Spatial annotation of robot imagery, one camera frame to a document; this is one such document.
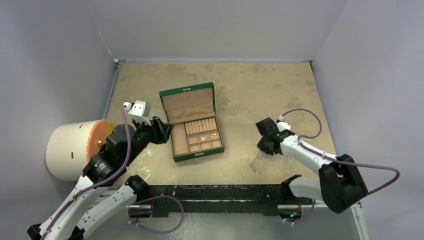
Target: white cylinder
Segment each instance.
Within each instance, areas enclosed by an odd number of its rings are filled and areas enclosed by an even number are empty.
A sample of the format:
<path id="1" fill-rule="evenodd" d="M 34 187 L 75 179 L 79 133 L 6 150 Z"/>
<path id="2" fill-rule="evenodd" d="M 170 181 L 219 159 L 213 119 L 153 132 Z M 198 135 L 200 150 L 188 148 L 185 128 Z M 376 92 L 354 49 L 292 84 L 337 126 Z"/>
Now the white cylinder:
<path id="1" fill-rule="evenodd" d="M 95 120 L 64 124 L 56 128 L 45 151 L 45 161 L 50 172 L 64 181 L 77 181 L 114 127 L 108 120 Z"/>

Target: floor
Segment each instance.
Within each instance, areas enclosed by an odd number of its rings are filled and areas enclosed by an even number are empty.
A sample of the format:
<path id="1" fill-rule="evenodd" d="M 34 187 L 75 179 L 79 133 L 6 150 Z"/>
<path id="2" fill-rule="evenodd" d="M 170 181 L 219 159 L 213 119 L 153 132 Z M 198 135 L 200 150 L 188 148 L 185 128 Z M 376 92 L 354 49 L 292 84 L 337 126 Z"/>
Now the floor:
<path id="1" fill-rule="evenodd" d="M 309 109 L 322 120 L 322 134 L 306 142 L 335 153 L 309 62 L 126 63 L 118 79 L 109 120 L 121 124 L 119 107 L 124 102 L 142 100 L 152 103 L 150 117 L 158 116 L 165 121 L 159 91 L 207 82 L 215 84 L 216 114 L 225 152 L 175 163 L 169 143 L 149 144 L 116 185 L 123 184 L 131 175 L 140 175 L 151 185 L 279 184 L 295 174 L 316 177 L 297 161 L 266 155 L 256 147 L 261 136 L 255 123 L 267 117 L 275 120 L 293 108 Z M 297 134 L 311 136 L 318 131 L 318 123 L 306 112 L 293 112 L 286 119 Z"/>

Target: table top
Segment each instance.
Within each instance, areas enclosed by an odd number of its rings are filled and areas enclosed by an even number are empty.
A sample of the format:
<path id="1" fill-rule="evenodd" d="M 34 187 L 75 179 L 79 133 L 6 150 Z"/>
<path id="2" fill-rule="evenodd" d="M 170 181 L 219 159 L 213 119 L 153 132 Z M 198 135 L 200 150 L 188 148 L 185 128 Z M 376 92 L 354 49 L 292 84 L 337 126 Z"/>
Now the table top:
<path id="1" fill-rule="evenodd" d="M 306 108 L 322 121 L 321 135 L 305 141 L 335 153 L 327 120 L 309 62 L 299 63 L 125 63 L 122 66 L 109 120 L 121 124 L 120 106 L 136 100 L 152 104 L 150 117 L 166 121 L 159 91 L 201 83 L 215 85 L 216 115 L 225 152 L 174 162 L 170 142 L 149 144 L 115 184 L 140 175 L 150 185 L 280 184 L 295 174 L 317 176 L 287 156 L 269 156 L 256 144 L 255 123 L 294 108 Z M 307 112 L 285 117 L 296 134 L 315 135 L 319 125 Z"/>

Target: white wall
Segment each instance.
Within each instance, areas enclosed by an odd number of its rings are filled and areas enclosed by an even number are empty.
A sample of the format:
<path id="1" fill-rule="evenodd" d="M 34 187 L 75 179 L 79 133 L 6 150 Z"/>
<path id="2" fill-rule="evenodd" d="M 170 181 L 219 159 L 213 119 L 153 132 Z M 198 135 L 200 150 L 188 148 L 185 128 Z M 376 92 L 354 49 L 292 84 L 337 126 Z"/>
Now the white wall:
<path id="1" fill-rule="evenodd" d="M 114 58 L 309 61 L 346 0 L 86 0 Z"/>
<path id="2" fill-rule="evenodd" d="M 424 1 L 348 0 L 314 63 L 338 154 L 399 168 L 365 198 L 373 239 L 423 239 Z M 369 189 L 394 176 L 361 170 Z"/>
<path id="3" fill-rule="evenodd" d="M 83 0 L 0 0 L 0 239 L 29 239 L 68 195 L 47 142 L 62 124 L 102 118 L 114 68 Z"/>

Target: open jewelry box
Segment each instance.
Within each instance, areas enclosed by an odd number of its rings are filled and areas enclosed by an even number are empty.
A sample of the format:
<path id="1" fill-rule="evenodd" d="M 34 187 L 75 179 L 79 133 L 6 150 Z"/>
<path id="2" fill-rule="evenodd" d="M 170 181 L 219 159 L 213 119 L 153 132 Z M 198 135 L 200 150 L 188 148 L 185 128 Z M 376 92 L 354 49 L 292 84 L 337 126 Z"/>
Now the open jewelry box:
<path id="1" fill-rule="evenodd" d="M 171 133 L 175 162 L 223 153 L 225 146 L 215 110 L 214 83 L 159 92 Z"/>

